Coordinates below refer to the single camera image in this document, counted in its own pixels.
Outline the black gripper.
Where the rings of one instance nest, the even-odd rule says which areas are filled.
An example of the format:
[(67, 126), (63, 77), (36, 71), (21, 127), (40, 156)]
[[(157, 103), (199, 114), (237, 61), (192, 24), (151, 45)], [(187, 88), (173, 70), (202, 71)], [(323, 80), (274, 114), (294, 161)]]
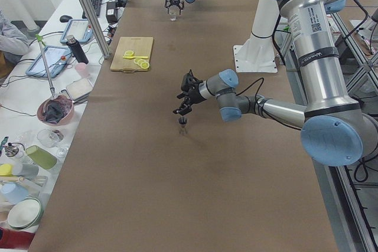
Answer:
[(171, 5), (178, 5), (179, 13), (184, 9), (184, 1), (180, 0), (165, 0), (164, 7), (167, 10), (167, 12), (170, 11)]
[(198, 84), (190, 86), (187, 91), (177, 95), (177, 99), (184, 99), (184, 101), (173, 111), (173, 114), (179, 114), (181, 116), (185, 116), (192, 111), (191, 105), (205, 101), (205, 98), (200, 94)]

